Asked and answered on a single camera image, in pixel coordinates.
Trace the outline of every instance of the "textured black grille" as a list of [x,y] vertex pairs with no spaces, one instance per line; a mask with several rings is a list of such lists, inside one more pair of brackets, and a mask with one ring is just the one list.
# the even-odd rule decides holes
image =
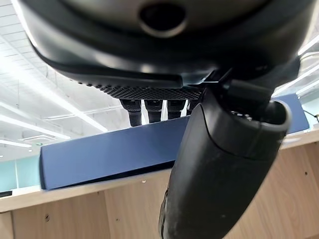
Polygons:
[[203,89],[184,87],[180,89],[155,89],[141,87],[100,87],[96,88],[118,99],[126,100],[197,100]]

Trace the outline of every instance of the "ceiling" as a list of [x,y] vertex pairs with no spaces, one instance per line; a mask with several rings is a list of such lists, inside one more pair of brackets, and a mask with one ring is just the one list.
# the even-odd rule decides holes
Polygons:
[[[313,21],[308,41],[319,34],[319,23]],[[315,44],[311,51],[316,51]],[[309,56],[303,61],[303,70],[319,63],[319,54]],[[297,90],[315,81],[318,72],[298,82],[283,93]],[[41,93],[45,87],[53,95]],[[305,94],[319,97],[319,85]],[[31,125],[58,132],[71,139],[102,133],[68,110],[57,105],[59,99],[89,116],[108,131],[128,128],[127,112],[121,107],[119,100],[107,94],[56,73],[33,52],[23,27],[15,14],[10,0],[0,1],[0,116],[20,120]],[[39,154],[37,143],[59,142],[55,137],[34,130],[0,121],[0,140],[24,142],[32,144],[32,148],[22,148],[0,144],[0,160],[12,160]]]

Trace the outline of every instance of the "round hole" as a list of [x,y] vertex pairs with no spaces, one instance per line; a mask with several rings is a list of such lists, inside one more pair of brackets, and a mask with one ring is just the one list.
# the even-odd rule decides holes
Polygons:
[[185,17],[184,8],[172,3],[155,3],[140,12],[142,29],[157,37],[171,37],[182,32]]

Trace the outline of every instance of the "teal wall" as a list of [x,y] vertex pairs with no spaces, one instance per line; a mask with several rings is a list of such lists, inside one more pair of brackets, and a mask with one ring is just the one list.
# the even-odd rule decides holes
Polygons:
[[30,187],[40,184],[39,156],[21,158],[16,161],[19,187]]
[[0,163],[0,192],[16,188],[15,161]]
[[0,162],[0,192],[39,184],[39,156]]

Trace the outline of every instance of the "white ceiling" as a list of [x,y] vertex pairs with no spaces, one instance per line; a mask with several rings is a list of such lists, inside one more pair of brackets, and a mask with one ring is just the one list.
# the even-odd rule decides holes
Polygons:
[[[319,24],[315,22],[309,40],[319,34],[318,29]],[[319,58],[313,58],[311,62],[314,61],[319,62]],[[0,0],[0,104],[5,103],[20,110],[20,114],[17,114],[0,105],[0,115],[63,133],[72,138],[101,133],[82,119],[70,115],[69,111],[55,104],[53,99],[44,97],[36,90],[37,85],[30,86],[26,84],[25,79],[18,79],[14,74],[6,72],[6,62],[23,70],[26,75],[39,80],[42,85],[54,91],[109,131],[130,126],[127,112],[121,107],[119,100],[93,87],[79,85],[63,77],[37,57],[10,0]],[[19,141],[22,138],[39,134],[41,133],[0,121],[0,139]],[[3,155],[0,160],[17,159],[39,153],[39,147],[35,144],[32,150],[28,152],[27,148],[0,144],[0,155]]]

